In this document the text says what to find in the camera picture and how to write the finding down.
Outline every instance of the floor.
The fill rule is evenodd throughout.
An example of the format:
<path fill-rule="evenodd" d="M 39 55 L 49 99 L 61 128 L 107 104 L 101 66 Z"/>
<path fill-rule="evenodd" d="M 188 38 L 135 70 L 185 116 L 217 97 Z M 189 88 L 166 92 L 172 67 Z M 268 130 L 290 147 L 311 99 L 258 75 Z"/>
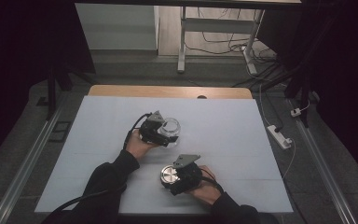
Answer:
<path fill-rule="evenodd" d="M 211 50 L 224 50 L 216 47 Z M 250 88 L 254 90 L 260 116 L 265 118 L 265 125 L 284 124 L 282 133 L 295 139 L 296 147 L 281 150 L 270 137 L 272 151 L 284 178 L 292 206 L 291 214 L 274 214 L 280 223 L 344 223 L 337 212 L 330 192 L 325 187 L 316 162 L 311 158 L 310 149 L 300 134 L 297 119 L 290 116 L 290 109 L 298 105 L 297 98 L 286 99 L 282 91 L 287 83 L 283 83 L 260 94 L 259 79 L 249 77 L 243 64 L 243 58 L 232 56 L 193 55 L 186 60 L 186 72 L 176 73 L 177 58 L 172 47 L 172 53 L 164 55 L 150 54 L 115 54 L 105 51 L 93 51 L 92 57 L 97 70 L 91 75 L 102 84 L 117 85 L 164 85 L 164 86 L 203 86 L 203 87 L 232 87 Z M 256 68 L 262 71 L 270 63 L 258 63 Z M 278 76 L 282 68 L 276 69 L 273 76 Z M 90 84 L 83 79 L 71 75 L 74 87 L 71 91 L 58 91 L 59 101 L 64 95 L 66 100 L 58 117 L 61 122 L 73 122 L 76 112 L 84 95 L 90 89 Z M 13 176 L 21 167 L 33 143 L 38 138 L 40 130 L 46 125 L 47 108 L 37 105 L 41 97 L 47 97 L 47 82 L 41 82 L 30 89 L 30 99 L 6 141 L 0 147 L 0 202 L 4 198 Z M 332 131 L 321 120 L 317 111 L 317 98 L 310 95 L 309 130 L 313 134 L 322 154 L 339 185 L 352 213 L 358 223 L 358 165 Z M 52 133 L 43 147 L 34 169 L 30 173 L 19 199 L 13 210 L 9 211 L 7 223 L 40 223 L 46 214 L 34 213 L 34 207 L 54 168 L 55 161 L 60 155 L 63 142 L 51 141 L 60 139 L 61 133 Z"/>

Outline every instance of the person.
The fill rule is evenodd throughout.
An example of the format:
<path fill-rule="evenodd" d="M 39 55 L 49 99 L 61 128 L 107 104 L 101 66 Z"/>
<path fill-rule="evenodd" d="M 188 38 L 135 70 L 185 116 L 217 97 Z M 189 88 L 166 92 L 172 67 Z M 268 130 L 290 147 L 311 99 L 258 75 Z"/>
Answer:
<path fill-rule="evenodd" d="M 105 190 L 109 190 L 109 193 L 80 201 L 71 211 L 48 217 L 43 223 L 117 223 L 120 197 L 126 188 L 127 177 L 140 168 L 138 160 L 153 147 L 157 145 L 143 142 L 139 130 L 135 129 L 127 147 L 120 151 L 116 160 L 112 163 L 106 162 L 94 170 L 83 195 Z M 202 175 L 215 179 L 207 166 L 200 168 Z M 254 207 L 239 206 L 226 192 L 221 193 L 209 182 L 201 181 L 197 188 L 187 193 L 211 206 L 211 215 L 216 221 L 213 223 L 260 223 L 259 213 Z"/>

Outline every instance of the plug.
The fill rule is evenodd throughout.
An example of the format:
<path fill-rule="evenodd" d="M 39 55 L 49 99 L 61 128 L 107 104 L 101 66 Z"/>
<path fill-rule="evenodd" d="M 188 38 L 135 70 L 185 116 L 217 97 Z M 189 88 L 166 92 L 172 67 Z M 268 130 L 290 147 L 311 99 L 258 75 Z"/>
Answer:
<path fill-rule="evenodd" d="M 299 116 L 299 115 L 301 114 L 301 110 L 300 110 L 300 108 L 291 110 L 291 111 L 290 111 L 290 114 L 292 115 L 293 118 L 294 118 L 294 117 L 297 117 L 297 116 Z"/>
<path fill-rule="evenodd" d="M 267 130 L 274 137 L 275 141 L 277 141 L 277 143 L 282 149 L 287 149 L 292 146 L 292 140 L 290 138 L 284 138 L 282 133 L 279 132 L 279 130 L 276 132 L 277 127 L 275 127 L 275 125 L 268 126 Z"/>

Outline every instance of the table leg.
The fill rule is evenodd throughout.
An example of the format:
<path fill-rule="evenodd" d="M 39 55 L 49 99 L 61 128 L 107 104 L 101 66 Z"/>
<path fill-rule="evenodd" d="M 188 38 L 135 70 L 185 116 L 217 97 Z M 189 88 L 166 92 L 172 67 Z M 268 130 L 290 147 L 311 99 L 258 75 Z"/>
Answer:
<path fill-rule="evenodd" d="M 248 66 L 248 70 L 251 75 L 257 74 L 257 71 L 255 70 L 255 65 L 254 65 L 252 57 L 251 57 L 251 50 L 252 50 L 252 45 L 255 42 L 255 36 L 257 35 L 258 27 L 260 26 L 260 22 L 261 22 L 261 18 L 263 17 L 263 13 L 264 13 L 264 10 L 258 10 L 258 13 L 256 13 L 254 25 L 252 28 L 251 35 L 249 37 L 248 44 L 243 51 L 243 57 L 245 57 L 246 66 Z"/>
<path fill-rule="evenodd" d="M 185 33 L 186 33 L 186 7 L 181 7 L 181 34 L 178 57 L 178 73 L 185 72 Z"/>

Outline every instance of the metal rail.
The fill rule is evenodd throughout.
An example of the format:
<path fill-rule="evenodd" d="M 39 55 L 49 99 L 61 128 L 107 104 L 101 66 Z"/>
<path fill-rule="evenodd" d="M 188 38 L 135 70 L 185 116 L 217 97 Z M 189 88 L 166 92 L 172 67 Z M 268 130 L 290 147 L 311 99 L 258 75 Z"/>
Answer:
<path fill-rule="evenodd" d="M 56 112 L 52 115 L 49 121 L 46 121 L 42 131 L 37 136 L 33 146 L 23 160 L 19 171 L 16 173 L 13 180 L 11 181 L 4 197 L 0 202 L 0 223 L 7 222 L 14 205 L 16 204 L 17 200 L 21 195 L 21 192 L 28 180 L 28 177 L 34 169 L 34 166 L 37 162 L 37 159 L 39 158 L 40 153 L 43 150 L 43 147 L 48 141 L 48 137 L 51 133 L 51 130 L 54 128 L 54 125 L 62 112 L 63 105 L 65 104 L 68 95 L 69 92 L 61 93 L 59 105 Z"/>
<path fill-rule="evenodd" d="M 287 103 L 291 106 L 290 108 L 294 108 L 292 102 L 287 100 Z M 316 144 L 315 139 L 313 138 L 312 133 L 309 128 L 306 128 L 303 122 L 300 119 L 296 120 L 297 128 L 300 130 L 300 133 L 307 144 L 307 148 L 310 151 L 310 155 L 315 162 L 316 168 L 318 169 L 321 178 L 326 186 L 330 196 L 332 197 L 332 201 L 336 206 L 339 216 L 342 219 L 342 223 L 345 224 L 356 224 L 356 218 L 353 215 L 353 212 L 348 205 L 347 200 L 345 199 L 344 194 L 342 193 L 341 188 L 339 187 L 336 179 L 333 177 L 333 174 L 328 167 L 324 156 Z"/>

